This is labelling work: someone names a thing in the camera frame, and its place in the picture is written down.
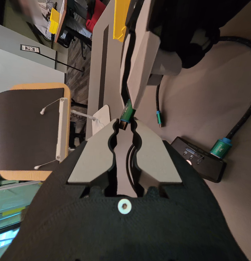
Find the small yellow bin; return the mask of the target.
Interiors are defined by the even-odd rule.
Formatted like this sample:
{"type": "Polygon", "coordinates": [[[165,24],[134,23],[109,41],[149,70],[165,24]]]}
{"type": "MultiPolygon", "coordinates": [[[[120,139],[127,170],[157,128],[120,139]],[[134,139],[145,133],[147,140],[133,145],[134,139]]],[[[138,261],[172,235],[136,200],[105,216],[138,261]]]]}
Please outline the small yellow bin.
{"type": "Polygon", "coordinates": [[[55,8],[51,9],[49,20],[50,20],[49,32],[51,34],[56,34],[60,21],[60,13],[55,8]]]}

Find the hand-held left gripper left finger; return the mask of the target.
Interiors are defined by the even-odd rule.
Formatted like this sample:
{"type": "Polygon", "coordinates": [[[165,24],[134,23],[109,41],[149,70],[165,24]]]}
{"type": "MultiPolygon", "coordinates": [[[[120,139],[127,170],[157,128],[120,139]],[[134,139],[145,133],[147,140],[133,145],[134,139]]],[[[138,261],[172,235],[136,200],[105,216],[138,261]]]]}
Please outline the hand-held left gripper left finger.
{"type": "Polygon", "coordinates": [[[69,184],[117,184],[119,119],[114,119],[85,143],[68,179],[69,184]]]}

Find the background wooden-edged table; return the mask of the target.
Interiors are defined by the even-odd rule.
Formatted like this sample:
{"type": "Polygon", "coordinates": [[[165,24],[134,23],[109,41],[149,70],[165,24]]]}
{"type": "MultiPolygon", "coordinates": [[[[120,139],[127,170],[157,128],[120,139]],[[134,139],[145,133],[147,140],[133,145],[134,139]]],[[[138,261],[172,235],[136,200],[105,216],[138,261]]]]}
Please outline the background wooden-edged table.
{"type": "Polygon", "coordinates": [[[62,26],[63,26],[63,24],[64,24],[64,18],[65,18],[65,14],[66,14],[66,1],[61,1],[62,2],[62,5],[61,5],[61,7],[59,7],[59,9],[57,9],[58,8],[58,2],[55,2],[56,4],[55,4],[55,9],[56,10],[59,10],[58,12],[60,13],[60,21],[59,21],[59,25],[58,25],[58,29],[57,29],[57,32],[56,32],[56,34],[52,34],[52,41],[53,41],[53,39],[55,40],[55,42],[62,42],[63,41],[63,39],[65,39],[64,37],[61,37],[61,30],[62,30],[62,26]]]}

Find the black and white marker sign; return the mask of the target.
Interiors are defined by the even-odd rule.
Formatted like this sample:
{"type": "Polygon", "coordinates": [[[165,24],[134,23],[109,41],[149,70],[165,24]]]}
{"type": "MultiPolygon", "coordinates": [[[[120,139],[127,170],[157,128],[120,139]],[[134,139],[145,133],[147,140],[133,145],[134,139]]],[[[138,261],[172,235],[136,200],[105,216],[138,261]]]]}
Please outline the black and white marker sign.
{"type": "Polygon", "coordinates": [[[20,50],[40,54],[40,48],[36,46],[20,44],[20,50]]]}

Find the black board with wooden rim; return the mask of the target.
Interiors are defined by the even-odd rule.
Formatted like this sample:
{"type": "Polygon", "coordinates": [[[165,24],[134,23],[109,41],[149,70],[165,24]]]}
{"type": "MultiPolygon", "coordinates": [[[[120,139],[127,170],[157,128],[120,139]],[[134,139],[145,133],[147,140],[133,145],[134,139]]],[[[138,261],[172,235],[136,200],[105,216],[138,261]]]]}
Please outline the black board with wooden rim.
{"type": "Polygon", "coordinates": [[[62,97],[69,99],[68,149],[71,91],[66,84],[20,84],[0,93],[0,175],[4,179],[45,181],[59,166],[54,161],[34,170],[55,160],[59,101],[48,106],[44,115],[40,111],[62,97]]]}

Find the black pole stand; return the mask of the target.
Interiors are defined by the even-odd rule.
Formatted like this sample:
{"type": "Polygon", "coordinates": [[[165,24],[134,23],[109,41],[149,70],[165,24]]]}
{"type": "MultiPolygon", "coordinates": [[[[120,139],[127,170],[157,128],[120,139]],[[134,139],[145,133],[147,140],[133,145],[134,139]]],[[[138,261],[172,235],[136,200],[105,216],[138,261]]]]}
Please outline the black pole stand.
{"type": "Polygon", "coordinates": [[[60,61],[58,61],[58,60],[56,60],[56,59],[50,58],[50,57],[48,57],[48,56],[46,56],[46,55],[43,55],[43,54],[41,54],[41,53],[38,53],[38,54],[41,55],[41,56],[43,56],[43,57],[46,57],[46,58],[48,58],[48,59],[50,59],[50,60],[53,60],[55,63],[59,63],[59,64],[62,64],[62,65],[64,65],[64,66],[66,66],[66,67],[72,68],[72,69],[74,69],[74,70],[76,70],[76,71],[79,71],[79,72],[81,72],[82,76],[84,76],[85,67],[83,67],[82,70],[80,70],[80,69],[78,69],[78,68],[76,68],[76,67],[70,66],[70,65],[68,65],[68,64],[65,64],[65,63],[60,62],[60,61]]]}

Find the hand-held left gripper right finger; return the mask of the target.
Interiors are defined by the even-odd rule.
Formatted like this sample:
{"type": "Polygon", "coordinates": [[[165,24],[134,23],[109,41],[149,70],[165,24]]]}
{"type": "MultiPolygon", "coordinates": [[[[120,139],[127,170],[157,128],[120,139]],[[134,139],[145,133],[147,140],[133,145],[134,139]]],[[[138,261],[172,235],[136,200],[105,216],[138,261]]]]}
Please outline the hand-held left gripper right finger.
{"type": "Polygon", "coordinates": [[[138,119],[131,122],[133,145],[133,177],[142,187],[181,184],[182,180],[163,143],[153,130],[138,119]]]}

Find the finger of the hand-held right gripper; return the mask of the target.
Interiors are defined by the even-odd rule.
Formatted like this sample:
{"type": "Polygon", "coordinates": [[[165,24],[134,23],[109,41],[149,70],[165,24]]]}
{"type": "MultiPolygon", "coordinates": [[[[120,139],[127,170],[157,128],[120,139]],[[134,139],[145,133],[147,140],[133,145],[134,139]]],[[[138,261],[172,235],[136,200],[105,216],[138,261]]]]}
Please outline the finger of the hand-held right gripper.
{"type": "Polygon", "coordinates": [[[159,36],[147,30],[154,2],[143,1],[133,31],[135,41],[130,59],[127,91],[134,110],[140,105],[160,45],[159,36]]]}
{"type": "Polygon", "coordinates": [[[136,33],[128,32],[122,47],[121,66],[120,66],[120,96],[122,106],[125,106],[130,96],[128,94],[127,80],[131,69],[131,58],[133,55],[136,41],[136,33]]]}

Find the person's right forearm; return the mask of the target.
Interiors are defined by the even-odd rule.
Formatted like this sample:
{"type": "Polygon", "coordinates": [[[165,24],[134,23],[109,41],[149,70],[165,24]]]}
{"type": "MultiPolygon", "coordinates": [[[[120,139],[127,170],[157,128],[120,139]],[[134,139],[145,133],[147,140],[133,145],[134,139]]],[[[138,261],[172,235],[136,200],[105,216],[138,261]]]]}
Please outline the person's right forearm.
{"type": "Polygon", "coordinates": [[[224,0],[219,9],[218,27],[223,27],[237,13],[239,13],[250,0],[224,0]]]}

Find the braided hdmi cable green plug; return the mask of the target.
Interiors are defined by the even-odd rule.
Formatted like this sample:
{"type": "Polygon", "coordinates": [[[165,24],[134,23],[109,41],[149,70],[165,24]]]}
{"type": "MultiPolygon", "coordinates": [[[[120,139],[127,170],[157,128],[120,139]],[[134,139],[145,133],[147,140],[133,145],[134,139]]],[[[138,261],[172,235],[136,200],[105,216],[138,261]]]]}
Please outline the braided hdmi cable green plug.
{"type": "Polygon", "coordinates": [[[131,100],[129,99],[124,107],[122,115],[120,117],[119,128],[126,130],[128,124],[130,124],[131,119],[134,117],[136,110],[133,109],[131,100]]]}
{"type": "MultiPolygon", "coordinates": [[[[251,49],[251,40],[238,36],[221,36],[219,41],[229,41],[243,44],[251,49]]],[[[232,138],[241,129],[241,127],[246,123],[246,121],[251,116],[251,105],[237,122],[237,124],[231,129],[228,135],[222,139],[218,139],[214,146],[211,148],[210,153],[220,159],[225,158],[229,150],[232,148],[232,138]]]]}

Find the black hdmi switch box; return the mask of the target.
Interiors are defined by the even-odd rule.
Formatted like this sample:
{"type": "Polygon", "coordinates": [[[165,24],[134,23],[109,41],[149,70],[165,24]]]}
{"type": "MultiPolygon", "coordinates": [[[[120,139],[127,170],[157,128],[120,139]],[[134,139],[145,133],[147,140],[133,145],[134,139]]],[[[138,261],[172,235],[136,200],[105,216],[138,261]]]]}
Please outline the black hdmi switch box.
{"type": "Polygon", "coordinates": [[[219,183],[222,180],[227,163],[204,151],[186,139],[177,136],[171,146],[208,181],[219,183]]]}

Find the white stand with clear arms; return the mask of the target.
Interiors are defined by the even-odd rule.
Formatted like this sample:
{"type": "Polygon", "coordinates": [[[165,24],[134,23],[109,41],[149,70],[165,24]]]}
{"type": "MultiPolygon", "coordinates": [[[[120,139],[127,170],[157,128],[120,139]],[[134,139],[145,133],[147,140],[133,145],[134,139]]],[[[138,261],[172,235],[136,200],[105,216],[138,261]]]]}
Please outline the white stand with clear arms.
{"type": "Polygon", "coordinates": [[[104,105],[93,116],[75,110],[71,110],[71,113],[91,119],[92,136],[110,123],[110,109],[108,105],[104,105]]]}

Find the red bin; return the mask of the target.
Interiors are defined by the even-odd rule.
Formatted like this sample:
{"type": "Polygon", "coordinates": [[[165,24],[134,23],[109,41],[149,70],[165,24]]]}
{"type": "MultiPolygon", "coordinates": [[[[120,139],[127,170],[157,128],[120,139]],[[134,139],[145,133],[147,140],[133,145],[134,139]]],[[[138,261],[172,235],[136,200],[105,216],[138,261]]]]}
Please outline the red bin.
{"type": "Polygon", "coordinates": [[[101,0],[87,1],[86,29],[93,32],[94,26],[104,12],[106,5],[101,0]]]}

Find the yellow plastic bin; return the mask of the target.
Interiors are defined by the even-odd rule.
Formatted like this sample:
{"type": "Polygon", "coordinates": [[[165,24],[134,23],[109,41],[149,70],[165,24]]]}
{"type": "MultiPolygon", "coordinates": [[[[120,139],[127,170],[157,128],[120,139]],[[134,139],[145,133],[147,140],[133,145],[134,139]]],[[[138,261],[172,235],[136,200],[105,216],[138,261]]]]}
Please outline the yellow plastic bin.
{"type": "Polygon", "coordinates": [[[124,41],[126,32],[126,18],[129,9],[130,0],[115,0],[114,5],[114,29],[113,29],[113,39],[124,41]]]}

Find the person's right hand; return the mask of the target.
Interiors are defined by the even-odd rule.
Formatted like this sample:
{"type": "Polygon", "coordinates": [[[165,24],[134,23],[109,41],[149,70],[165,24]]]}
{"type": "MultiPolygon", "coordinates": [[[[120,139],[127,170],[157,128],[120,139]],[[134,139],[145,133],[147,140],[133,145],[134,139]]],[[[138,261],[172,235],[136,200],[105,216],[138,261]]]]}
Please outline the person's right hand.
{"type": "Polygon", "coordinates": [[[154,1],[147,28],[160,38],[159,49],[179,56],[182,68],[198,64],[219,41],[213,4],[214,1],[154,1]]]}

